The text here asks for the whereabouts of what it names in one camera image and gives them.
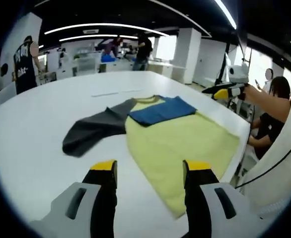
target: ceiling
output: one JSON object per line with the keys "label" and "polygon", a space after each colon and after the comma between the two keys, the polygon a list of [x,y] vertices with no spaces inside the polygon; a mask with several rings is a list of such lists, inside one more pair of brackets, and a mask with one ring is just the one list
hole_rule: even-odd
{"label": "ceiling", "polygon": [[[232,26],[214,0],[159,1],[186,14],[210,32],[213,39],[225,42],[230,40],[236,43]],[[280,0],[222,0],[222,2],[236,22],[239,22],[239,27],[276,45],[291,56],[291,27],[290,22],[287,21],[288,14],[291,14],[291,7],[281,4]],[[44,34],[59,27],[84,23],[121,23],[149,29],[194,27],[202,32],[202,36],[206,36],[197,25],[152,0],[45,0],[32,11],[43,19],[39,44],[45,45],[46,48],[58,45],[59,39],[81,36],[82,31],[87,29],[99,29],[99,34],[135,35],[138,33],[136,29],[104,26],[80,27]],[[165,33],[177,34],[178,31]],[[275,54],[269,49],[263,51]]]}

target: white wall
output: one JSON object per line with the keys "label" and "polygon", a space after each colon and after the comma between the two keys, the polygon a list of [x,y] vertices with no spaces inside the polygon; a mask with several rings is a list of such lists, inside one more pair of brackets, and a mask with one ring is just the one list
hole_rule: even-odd
{"label": "white wall", "polygon": [[[221,69],[226,43],[213,41],[208,39],[201,40],[200,52],[197,59],[196,68],[194,71],[193,81],[205,87],[210,87],[214,82]],[[229,55],[232,64],[235,59],[235,50]]]}
{"label": "white wall", "polygon": [[12,81],[13,55],[15,51],[23,44],[25,37],[29,35],[32,36],[33,41],[38,42],[41,25],[42,19],[33,13],[29,13],[19,19],[13,27],[5,41],[0,56],[0,65],[3,65],[4,63],[7,63],[8,65],[7,74],[2,77],[4,87]]}

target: window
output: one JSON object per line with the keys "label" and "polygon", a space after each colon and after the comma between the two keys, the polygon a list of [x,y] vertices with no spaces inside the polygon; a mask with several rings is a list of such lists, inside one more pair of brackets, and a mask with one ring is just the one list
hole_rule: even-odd
{"label": "window", "polygon": [[156,58],[163,60],[174,59],[176,36],[161,36],[157,47]]}
{"label": "window", "polygon": [[47,63],[47,56],[46,55],[39,56],[38,60],[40,63],[42,63],[44,66],[46,66],[46,63]]}
{"label": "window", "polygon": [[155,37],[149,37],[149,40],[151,41],[152,48],[154,48],[154,40],[155,40]]}
{"label": "window", "polygon": [[[240,47],[237,48],[237,53],[235,57],[235,65],[242,64],[243,53]],[[265,73],[268,68],[272,68],[273,60],[269,56],[247,47],[245,52],[245,60],[247,66],[249,66],[249,84],[256,87],[256,81],[259,83],[260,87],[263,87],[266,82]]]}
{"label": "window", "polygon": [[[246,52],[245,52],[245,60],[246,60],[245,63],[247,64],[248,67],[249,67],[249,59],[250,59],[251,52],[252,52],[251,48],[247,47]],[[237,46],[237,52],[236,52],[234,65],[241,65],[243,63],[242,59],[243,59],[243,52],[241,51],[240,46]]]}
{"label": "window", "polygon": [[256,51],[252,50],[251,53],[251,61],[249,67],[249,84],[256,87],[256,81],[259,83],[260,87],[264,87],[266,79],[266,70],[268,68],[272,68],[273,66],[273,59],[269,56]]}
{"label": "window", "polygon": [[291,90],[291,72],[286,68],[284,70],[284,77],[288,80],[290,90]]}

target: black t-shirt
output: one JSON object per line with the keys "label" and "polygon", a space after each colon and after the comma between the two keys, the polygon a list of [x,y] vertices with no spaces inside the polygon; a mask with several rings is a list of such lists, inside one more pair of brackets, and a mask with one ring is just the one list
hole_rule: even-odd
{"label": "black t-shirt", "polygon": [[148,38],[144,38],[138,41],[138,45],[140,45],[141,43],[145,43],[145,46],[139,48],[137,53],[137,59],[145,60],[147,57],[150,56],[150,53],[152,51],[152,43]]}
{"label": "black t-shirt", "polygon": [[13,56],[16,90],[18,94],[36,87],[33,56],[30,52],[30,45],[31,42],[28,42],[25,45],[22,44],[17,48]]}
{"label": "black t-shirt", "polygon": [[[260,116],[260,127],[258,130],[258,134],[256,139],[261,139],[264,136],[268,135],[270,141],[273,143],[278,135],[280,134],[282,128],[284,127],[284,123],[274,119],[272,116],[264,113]],[[264,154],[269,150],[270,146],[263,147],[263,148],[255,148],[255,153],[258,159],[261,159]]]}

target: white table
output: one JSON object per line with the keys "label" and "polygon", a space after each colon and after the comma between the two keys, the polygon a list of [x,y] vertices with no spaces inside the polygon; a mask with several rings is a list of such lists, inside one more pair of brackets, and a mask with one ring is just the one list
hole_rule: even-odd
{"label": "white table", "polygon": [[[92,97],[114,91],[121,93]],[[22,218],[28,222],[42,219],[49,213],[51,201],[72,183],[81,182],[92,165],[116,159],[115,237],[182,237],[188,231],[186,215],[172,218],[131,157],[126,135],[103,139],[81,158],[62,152],[62,141],[78,119],[128,98],[153,94],[179,95],[240,137],[237,153],[221,179],[229,182],[249,133],[249,124],[234,112],[190,87],[149,71],[68,78],[31,89],[0,106],[0,183]]]}
{"label": "white table", "polygon": [[[176,65],[173,65],[170,63],[156,62],[156,61],[150,60],[149,64],[148,64],[148,70],[156,72],[158,74],[162,74],[168,78],[173,78],[174,80],[177,80],[179,82],[182,82],[185,67],[176,66]],[[175,78],[175,75],[176,75],[175,72],[180,72],[181,76]]]}
{"label": "white table", "polygon": [[127,59],[117,59],[113,62],[102,62],[100,64],[101,71],[104,72],[131,71],[133,66],[134,62]]}

